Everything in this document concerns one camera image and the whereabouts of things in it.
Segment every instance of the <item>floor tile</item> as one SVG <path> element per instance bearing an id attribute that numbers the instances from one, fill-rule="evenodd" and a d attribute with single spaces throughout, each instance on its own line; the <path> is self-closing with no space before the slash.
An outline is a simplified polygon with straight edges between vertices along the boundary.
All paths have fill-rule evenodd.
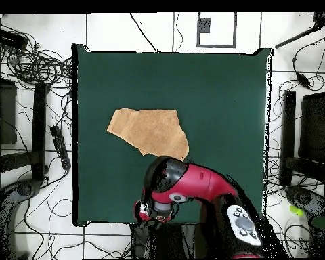
<path id="1" fill-rule="evenodd" d="M 142 32 L 161 52 L 171 52 L 173 13 L 132 13 Z M 88 41 L 91 51 L 154 52 L 139 31 L 130 13 L 88 14 Z"/>
<path id="2" fill-rule="evenodd" d="M 87 234 L 131 234 L 129 224 L 122 223 L 90 223 L 85 228 L 85 232 Z"/>
<path id="3" fill-rule="evenodd" d="M 49 152 L 47 155 L 46 162 L 53 161 L 49 175 L 49 182 L 53 182 L 63 176 L 64 170 L 61 167 L 60 159 L 56 158 L 56 153 Z M 43 188 L 31 199 L 26 217 L 28 224 L 39 232 L 82 234 L 83 229 L 72 224 L 72 197 L 71 169 L 70 173 L 59 184 L 55 182 Z M 15 219 L 16 231 L 29 231 L 29 228 L 22 221 L 27 206 L 28 203 L 24 202 L 18 209 Z"/>
<path id="4" fill-rule="evenodd" d="M 85 259 L 118 259 L 125 250 L 130 249 L 129 236 L 86 236 Z"/>
<path id="5" fill-rule="evenodd" d="M 237 12 L 235 49 L 196 47 L 197 21 L 197 12 L 175 12 L 175 51 L 179 53 L 253 54 L 259 48 L 260 12 Z"/>
<path id="6" fill-rule="evenodd" d="M 15 234 L 16 248 L 21 253 L 28 251 L 29 259 L 37 251 L 35 260 L 81 260 L 83 258 L 83 236 Z"/>

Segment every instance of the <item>wire bundle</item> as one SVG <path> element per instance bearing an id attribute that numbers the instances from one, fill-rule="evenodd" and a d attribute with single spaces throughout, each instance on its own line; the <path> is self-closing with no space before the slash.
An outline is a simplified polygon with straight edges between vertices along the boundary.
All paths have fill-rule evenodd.
<path id="1" fill-rule="evenodd" d="M 318 75 L 318 72 L 316 73 L 315 76 L 312 76 L 309 78 L 309 80 L 312 82 L 311 86 L 315 86 L 314 78 L 317 78 L 317 80 L 321 81 L 322 86 L 319 89 L 314 89 L 313 91 L 319 91 L 323 88 L 325 85 L 324 78 L 320 75 Z M 272 114 L 275 116 L 272 120 L 270 120 L 270 123 L 277 121 L 278 119 L 282 119 L 282 97 L 281 93 L 284 93 L 285 91 L 290 91 L 291 89 L 294 89 L 300 83 L 293 83 L 296 82 L 297 80 L 290 80 L 290 81 L 285 81 L 279 86 L 279 92 L 278 92 L 278 99 L 274 102 L 273 108 L 272 108 Z M 283 89 L 283 87 L 286 84 L 290 84 L 290 87 L 287 89 Z M 279 131 L 282 125 L 278 126 L 277 128 L 271 130 L 269 132 L 269 136 L 272 135 L 272 133 Z M 273 195 L 278 195 L 280 197 L 280 201 L 276 204 L 268 205 L 267 207 L 274 207 L 279 205 L 283 199 L 286 197 L 284 196 L 284 187 L 279 186 L 278 181 L 279 181 L 279 172 L 280 172 L 280 165 L 279 165 L 279 160 L 281 159 L 280 156 L 280 144 L 277 140 L 269 137 L 269 156 L 268 156 L 268 163 L 269 163 L 269 168 L 268 168 L 268 189 L 266 196 L 273 196 Z M 297 184 L 298 186 L 308 188 L 309 190 L 315 190 L 318 186 L 322 186 L 322 183 L 319 183 L 318 181 L 316 183 L 305 183 L 308 180 L 308 177 L 302 174 L 298 173 L 293 173 L 293 176 L 295 177 L 301 177 L 302 179 L 300 182 Z M 298 240 L 293 240 L 287 236 L 287 232 L 293 228 L 293 227 L 299 227 L 303 228 L 304 230 L 308 231 L 309 230 L 303 226 L 303 225 L 290 225 L 288 226 L 285 231 L 283 228 L 280 226 L 280 224 L 270 215 L 267 214 L 267 216 L 280 228 L 280 232 L 277 232 L 277 235 L 281 235 L 280 240 L 285 243 L 286 250 L 288 251 L 288 254 L 293 257 L 291 253 L 291 249 L 296 249 L 300 248 L 301 250 L 304 250 L 305 252 L 309 252 L 309 244 L 307 243 L 306 240 L 303 238 L 299 238 Z"/>

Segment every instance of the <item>electronic device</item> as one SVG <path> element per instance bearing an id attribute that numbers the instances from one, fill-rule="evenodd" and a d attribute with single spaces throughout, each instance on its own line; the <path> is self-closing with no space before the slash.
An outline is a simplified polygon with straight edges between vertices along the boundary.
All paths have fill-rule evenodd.
<path id="1" fill-rule="evenodd" d="M 7 32 L 0 29 L 0 44 L 24 52 L 28 45 L 28 39 L 19 34 Z"/>
<path id="2" fill-rule="evenodd" d="M 302 209 L 308 220 L 325 215 L 325 198 L 301 186 L 286 186 L 286 198 L 289 203 Z"/>
<path id="3" fill-rule="evenodd" d="M 134 215 L 141 227 L 154 222 L 159 228 L 174 218 L 173 205 L 191 199 L 206 205 L 214 200 L 219 201 L 218 213 L 213 217 L 217 230 L 215 236 L 221 245 L 216 258 L 270 256 L 264 245 L 270 240 L 273 250 L 272 246 L 278 240 L 271 225 L 258 216 L 244 191 L 233 179 L 206 167 L 168 156 L 158 157 L 146 171 L 142 197 L 135 203 Z M 269 232 L 262 236 L 262 226 L 265 224 L 268 224 L 266 232 Z M 277 249 L 280 255 L 287 256 L 279 241 Z"/>
<path id="4" fill-rule="evenodd" d="M 299 157 L 295 155 L 296 92 L 282 97 L 280 186 L 290 186 L 293 172 L 325 183 L 325 92 L 302 102 Z"/>
<path id="5" fill-rule="evenodd" d="M 50 127 L 51 135 L 54 137 L 54 147 L 57 150 L 58 156 L 60 157 L 60 160 L 62 161 L 62 168 L 65 171 L 70 170 L 71 168 L 71 162 L 68 157 L 68 152 L 66 150 L 64 137 L 62 135 L 62 131 L 58 126 L 52 126 Z"/>

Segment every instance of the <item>black stand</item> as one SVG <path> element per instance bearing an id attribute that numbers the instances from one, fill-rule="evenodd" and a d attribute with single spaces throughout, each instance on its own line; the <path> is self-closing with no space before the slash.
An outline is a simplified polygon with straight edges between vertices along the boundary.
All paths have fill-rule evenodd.
<path id="1" fill-rule="evenodd" d="M 35 84 L 32 119 L 32 151 L 0 156 L 0 173 L 25 167 L 26 165 L 31 165 L 32 170 L 32 179 L 19 181 L 0 189 L 0 259 L 17 258 L 15 250 L 12 249 L 12 242 L 14 241 L 14 227 L 12 224 L 14 224 L 15 211 L 21 202 L 39 193 L 45 174 L 48 172 L 48 167 L 45 166 L 47 94 L 48 88 L 46 84 Z M 0 121 L 2 125 L 5 124 L 4 119 Z"/>
<path id="2" fill-rule="evenodd" d="M 304 36 L 307 36 L 307 35 L 309 35 L 309 34 L 311 34 L 311 33 L 317 32 L 317 31 L 319 31 L 321 28 L 322 28 L 322 27 L 314 26 L 313 28 L 311 28 L 311 29 L 309 29 L 309 30 L 307 30 L 307 31 L 305 31 L 305 32 L 302 32 L 301 34 L 298 34 L 297 36 L 295 36 L 295 37 L 293 37 L 293 38 L 290 38 L 290 39 L 288 39 L 288 40 L 285 40 L 284 42 L 281 42 L 281 44 L 276 45 L 275 48 L 276 48 L 276 49 L 281 48 L 281 47 L 283 47 L 283 46 L 285 46 L 285 45 L 287 45 L 287 44 L 290 44 L 291 42 L 294 42 L 294 41 L 296 41 L 296 40 L 298 40 L 298 39 L 300 39 L 300 38 L 302 38 L 302 37 L 304 37 Z"/>
<path id="3" fill-rule="evenodd" d="M 297 36 L 290 38 L 289 40 L 286 40 L 284 42 L 281 42 L 281 44 L 278 44 L 275 46 L 276 49 L 281 48 L 282 46 L 285 46 L 286 44 L 289 44 L 293 41 L 296 41 L 304 36 L 307 36 L 311 33 L 319 31 L 322 27 L 325 27 L 325 12 L 314 12 L 313 15 L 313 21 L 314 21 L 314 27 L 302 32 L 301 34 L 298 34 Z"/>

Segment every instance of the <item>cable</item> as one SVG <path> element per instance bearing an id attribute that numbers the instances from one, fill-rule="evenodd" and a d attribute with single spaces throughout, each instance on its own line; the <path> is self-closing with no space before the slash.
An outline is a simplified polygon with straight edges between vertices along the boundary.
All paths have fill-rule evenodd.
<path id="1" fill-rule="evenodd" d="M 307 47 L 309 47 L 309 46 L 315 45 L 316 43 L 319 43 L 320 41 L 323 41 L 323 40 L 325 40 L 325 37 L 323 37 L 323 38 L 321 38 L 321 39 L 319 39 L 319 40 L 317 40 L 317 41 L 315 41 L 315 42 L 313 42 L 313 43 L 311 43 L 311 44 L 308 44 L 308 45 L 306 45 L 306 46 L 303 46 L 302 48 L 300 48 L 299 50 L 297 50 L 297 52 L 296 52 L 294 58 L 292 59 L 292 67 L 294 68 L 294 71 L 295 71 L 295 74 L 296 74 L 296 76 L 297 76 L 297 80 L 298 80 L 298 82 L 299 82 L 300 84 L 302 84 L 302 86 L 304 86 L 305 88 L 310 89 L 310 90 L 312 90 L 312 91 L 319 91 L 319 90 L 321 90 L 321 89 L 323 88 L 323 86 L 325 85 L 324 78 L 318 75 L 319 69 L 320 69 L 320 67 L 321 67 L 321 65 L 322 65 L 322 60 L 324 59 L 325 49 L 324 49 L 324 51 L 323 51 L 322 59 L 321 59 L 321 61 L 320 61 L 320 65 L 319 65 L 319 67 L 318 67 L 318 69 L 317 69 L 317 72 L 316 72 L 316 75 L 315 75 L 315 77 L 316 77 L 319 81 L 322 82 L 322 86 L 321 86 L 319 89 L 311 89 L 311 87 L 314 86 L 314 80 L 313 80 L 313 85 L 311 85 L 311 83 L 309 82 L 309 80 L 312 79 L 313 77 L 311 77 L 311 78 L 307 78 L 305 75 L 300 74 L 299 72 L 297 72 L 297 71 L 296 71 L 296 68 L 295 68 L 295 62 L 296 62 L 296 60 L 297 60 L 297 54 L 298 54 L 301 50 L 303 50 L 303 49 L 305 49 L 305 48 L 307 48 Z"/>
<path id="2" fill-rule="evenodd" d="M 183 35 L 181 34 L 181 32 L 180 32 L 179 29 L 178 29 L 178 19 L 179 19 L 179 14 L 180 14 L 180 13 L 181 13 L 181 12 L 178 12 L 177 21 L 176 21 L 176 30 L 177 30 L 178 33 L 181 35 L 181 43 L 180 43 L 178 49 L 175 50 L 175 52 L 177 52 L 179 49 L 181 49 L 181 44 L 183 43 Z"/>
<path id="3" fill-rule="evenodd" d="M 133 14 L 130 13 L 130 17 L 131 19 L 135 22 L 136 26 L 138 27 L 139 31 L 141 32 L 142 36 L 147 40 L 147 42 L 149 42 L 149 44 L 152 46 L 152 48 L 154 49 L 154 52 L 158 52 L 157 49 L 155 49 L 155 47 L 153 46 L 153 44 L 148 40 L 148 38 L 145 36 L 145 34 L 142 32 L 141 28 L 139 27 L 139 24 L 137 23 L 137 21 L 135 20 L 135 18 L 133 17 Z"/>

